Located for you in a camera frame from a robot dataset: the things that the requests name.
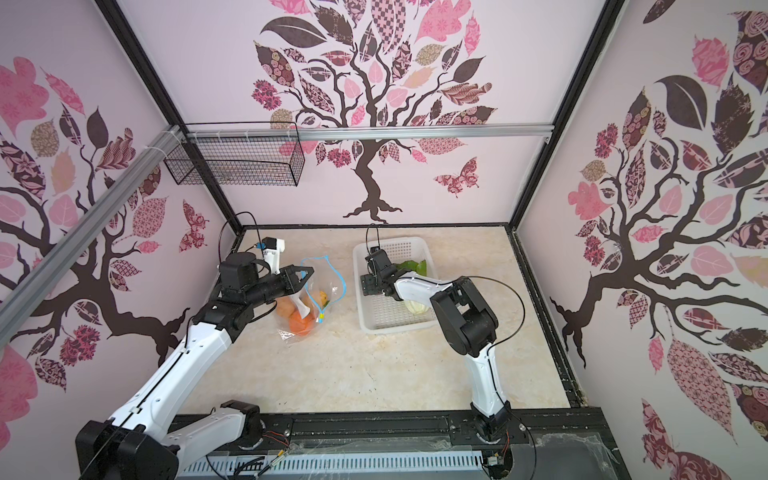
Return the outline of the tan wrinkled toy bun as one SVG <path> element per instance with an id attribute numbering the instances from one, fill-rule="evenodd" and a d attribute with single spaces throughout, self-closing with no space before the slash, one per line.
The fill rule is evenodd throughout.
<path id="1" fill-rule="evenodd" d="M 277 299 L 275 313 L 279 317 L 289 319 L 296 311 L 297 307 L 290 298 L 281 297 Z"/>

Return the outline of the clear blue-zipper zip bag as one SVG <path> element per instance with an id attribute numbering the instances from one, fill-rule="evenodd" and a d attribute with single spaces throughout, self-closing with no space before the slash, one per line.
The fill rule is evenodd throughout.
<path id="1" fill-rule="evenodd" d="M 285 297 L 293 301 L 302 317 L 312 312 L 316 317 L 316 325 L 308 335 L 296 336 L 289 332 L 288 319 L 281 318 L 275 313 L 277 315 L 277 332 L 286 343 L 296 343 L 316 333 L 322 325 L 328 322 L 331 310 L 347 293 L 347 283 L 341 272 L 332 264 L 328 255 L 304 258 L 299 265 L 313 267 L 314 274 L 299 293 Z M 322 308 L 315 300 L 315 293 L 318 290 L 324 291 L 330 300 L 325 308 Z"/>

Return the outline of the green toy cabbage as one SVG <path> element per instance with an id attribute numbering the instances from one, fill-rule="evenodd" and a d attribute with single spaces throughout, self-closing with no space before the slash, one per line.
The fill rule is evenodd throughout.
<path id="1" fill-rule="evenodd" d="M 396 267 L 399 270 L 405 270 L 407 272 L 415 272 L 416 274 L 421 276 L 428 275 L 428 264 L 426 260 L 422 260 L 422 261 L 406 260 L 404 262 L 398 263 Z"/>

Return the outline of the orange toy pumpkin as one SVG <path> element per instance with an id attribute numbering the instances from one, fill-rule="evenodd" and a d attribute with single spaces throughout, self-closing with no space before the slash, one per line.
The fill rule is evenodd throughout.
<path id="1" fill-rule="evenodd" d="M 288 321 L 289 332 L 300 337 L 308 335 L 316 325 L 316 317 L 312 312 L 302 317 L 301 313 L 296 310 L 289 316 Z"/>

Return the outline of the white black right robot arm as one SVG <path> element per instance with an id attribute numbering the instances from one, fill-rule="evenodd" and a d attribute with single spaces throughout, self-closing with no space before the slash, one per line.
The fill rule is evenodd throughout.
<path id="1" fill-rule="evenodd" d="M 435 313 L 448 345 L 465 359 L 477 435 L 487 443 L 498 442 L 512 419 L 494 351 L 499 320 L 472 279 L 437 280 L 408 272 L 396 267 L 379 247 L 365 260 L 384 295 L 426 305 Z"/>

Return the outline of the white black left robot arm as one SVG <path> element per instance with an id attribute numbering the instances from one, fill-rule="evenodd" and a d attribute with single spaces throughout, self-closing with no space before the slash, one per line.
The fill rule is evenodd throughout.
<path id="1" fill-rule="evenodd" d="M 191 464 L 232 442 L 258 444 L 264 425 L 258 406 L 223 403 L 178 430 L 171 424 L 206 371 L 252 322 L 255 309 L 300 293 L 309 266 L 280 267 L 251 252 L 229 255 L 207 303 L 185 338 L 152 377 L 107 420 L 90 421 L 75 445 L 83 479 L 174 479 Z"/>

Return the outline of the white perforated plastic basket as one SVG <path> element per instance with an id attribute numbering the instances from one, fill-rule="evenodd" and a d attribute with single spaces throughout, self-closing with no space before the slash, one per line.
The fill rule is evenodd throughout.
<path id="1" fill-rule="evenodd" d="M 382 249 L 393 263 L 408 260 L 425 261 L 427 273 L 432 278 L 439 276 L 426 241 L 421 237 L 399 237 L 381 241 Z M 353 268 L 357 309 L 361 329 L 367 334 L 395 334 L 411 330 L 430 328 L 437 324 L 431 309 L 420 314 L 410 312 L 404 302 L 398 302 L 383 294 L 366 295 L 362 276 L 368 273 L 365 257 L 368 247 L 358 244 L 353 250 Z"/>

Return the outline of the black base platform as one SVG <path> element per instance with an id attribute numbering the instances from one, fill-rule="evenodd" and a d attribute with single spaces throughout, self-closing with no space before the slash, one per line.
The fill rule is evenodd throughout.
<path id="1" fill-rule="evenodd" d="M 479 438 L 475 416 L 468 410 L 273 413 L 262 421 L 260 444 L 230 443 L 202 458 L 472 451 L 482 455 L 485 479 L 630 476 L 602 411 L 592 407 L 517 410 L 496 443 Z"/>

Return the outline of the aluminium rail back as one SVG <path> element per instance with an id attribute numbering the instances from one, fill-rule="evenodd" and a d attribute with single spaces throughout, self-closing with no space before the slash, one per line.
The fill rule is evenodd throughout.
<path id="1" fill-rule="evenodd" d="M 395 126 L 395 127 L 350 127 L 350 128 L 281 128 L 273 129 L 269 124 L 249 129 L 225 129 L 224 125 L 203 124 L 203 129 L 193 130 L 187 126 L 186 137 L 190 141 L 204 139 L 223 141 L 225 139 L 255 140 L 270 138 L 295 141 L 342 141 L 377 139 L 426 139 L 426 138 L 496 138 L 496 137 L 544 137 L 554 131 L 550 124 L 479 124 L 479 125 L 437 125 L 437 126 Z"/>

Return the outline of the aluminium rail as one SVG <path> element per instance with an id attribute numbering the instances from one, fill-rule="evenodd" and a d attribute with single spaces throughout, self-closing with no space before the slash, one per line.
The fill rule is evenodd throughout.
<path id="1" fill-rule="evenodd" d="M 269 124 L 249 129 L 225 129 L 224 125 L 203 124 L 203 129 L 193 130 L 187 126 L 186 137 L 190 141 L 204 139 L 223 141 L 225 139 L 255 140 L 270 138 L 295 141 L 342 141 L 377 139 L 426 139 L 426 138 L 496 138 L 496 137 L 544 137 L 554 131 L 550 124 L 479 124 L 479 125 L 437 125 L 437 126 L 395 126 L 395 127 L 350 127 L 350 128 L 281 128 L 273 129 Z"/>
<path id="2" fill-rule="evenodd" d="M 161 131 L 141 151 L 125 173 L 119 176 L 115 184 L 107 189 L 50 253 L 43 257 L 39 266 L 32 269 L 21 284 L 4 299 L 1 305 L 2 345 L 10 342 L 11 337 L 76 263 L 80 254 L 102 232 L 118 209 L 183 139 L 184 135 L 177 125 L 169 125 Z"/>

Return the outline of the aluminium rail left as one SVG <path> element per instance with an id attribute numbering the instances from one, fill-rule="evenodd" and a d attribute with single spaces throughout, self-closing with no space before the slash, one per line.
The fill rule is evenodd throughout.
<path id="1" fill-rule="evenodd" d="M 2 345 L 10 342 L 11 337 L 76 263 L 80 254 L 102 232 L 118 209 L 183 139 L 184 135 L 177 125 L 169 125 L 161 131 L 141 151 L 125 173 L 119 176 L 115 184 L 107 189 L 50 253 L 43 257 L 39 266 L 32 269 L 21 284 L 4 299 L 1 305 Z"/>

